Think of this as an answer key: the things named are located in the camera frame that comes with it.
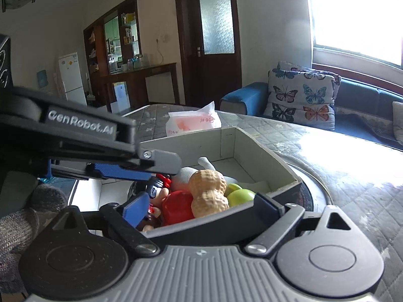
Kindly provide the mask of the grey knitted gloved hand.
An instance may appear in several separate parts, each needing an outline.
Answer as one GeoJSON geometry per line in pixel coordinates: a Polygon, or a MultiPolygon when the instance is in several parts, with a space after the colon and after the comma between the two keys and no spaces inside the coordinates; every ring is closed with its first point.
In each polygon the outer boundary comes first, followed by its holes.
{"type": "Polygon", "coordinates": [[[1,218],[1,293],[24,290],[18,263],[22,254],[53,218],[67,206],[58,187],[40,184],[29,196],[25,208],[1,218]]]}

